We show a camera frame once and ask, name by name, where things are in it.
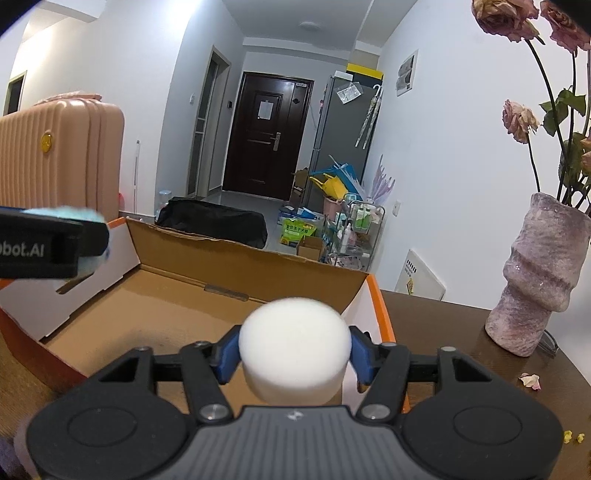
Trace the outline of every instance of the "dark wooden table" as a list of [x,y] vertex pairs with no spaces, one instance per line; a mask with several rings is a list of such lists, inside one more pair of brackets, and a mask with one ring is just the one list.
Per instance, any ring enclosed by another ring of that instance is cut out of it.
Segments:
[[[583,443],[573,439],[563,446],[550,478],[591,478],[591,386],[562,351],[555,358],[541,351],[535,351],[530,358],[520,358],[488,337],[484,331],[488,310],[387,291],[383,294],[397,342],[411,352],[434,355],[439,347],[454,346],[543,403],[556,414],[564,430],[573,431],[573,437],[585,433],[587,439]],[[539,375],[542,389],[524,388],[519,380],[524,372]],[[432,385],[411,384],[408,389],[411,406],[432,393]],[[535,459],[523,460],[535,462]]]

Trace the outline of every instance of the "doorway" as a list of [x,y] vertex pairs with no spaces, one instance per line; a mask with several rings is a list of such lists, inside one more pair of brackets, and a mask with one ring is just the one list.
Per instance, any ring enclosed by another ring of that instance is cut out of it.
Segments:
[[22,87],[26,77],[27,72],[21,73],[8,83],[6,102],[4,103],[4,115],[18,112],[21,109]]
[[220,148],[216,148],[216,138],[229,73],[230,63],[214,49],[197,110],[187,179],[188,197],[206,197],[209,194],[212,163],[223,155]]
[[244,74],[224,190],[290,198],[313,86],[312,80]]

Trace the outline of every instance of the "vase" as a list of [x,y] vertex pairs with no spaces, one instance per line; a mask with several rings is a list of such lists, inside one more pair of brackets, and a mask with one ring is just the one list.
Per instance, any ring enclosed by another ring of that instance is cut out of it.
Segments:
[[518,356],[534,352],[552,312],[568,308],[590,240],[591,218],[544,193],[532,195],[503,269],[507,286],[486,321],[497,345]]

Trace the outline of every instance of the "brown front door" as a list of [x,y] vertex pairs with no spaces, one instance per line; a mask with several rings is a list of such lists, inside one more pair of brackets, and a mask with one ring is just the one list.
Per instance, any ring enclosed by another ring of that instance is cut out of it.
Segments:
[[312,80],[244,74],[224,190],[289,199],[313,85]]

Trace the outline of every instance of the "metal screw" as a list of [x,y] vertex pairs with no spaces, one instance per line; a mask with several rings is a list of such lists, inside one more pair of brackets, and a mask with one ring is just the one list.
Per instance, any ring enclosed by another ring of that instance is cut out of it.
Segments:
[[383,420],[390,415],[390,409],[386,405],[375,403],[364,406],[361,415],[370,420]]
[[221,405],[219,403],[212,403],[211,405],[205,405],[201,410],[199,410],[199,414],[206,420],[223,420],[225,419],[230,411],[228,407]]

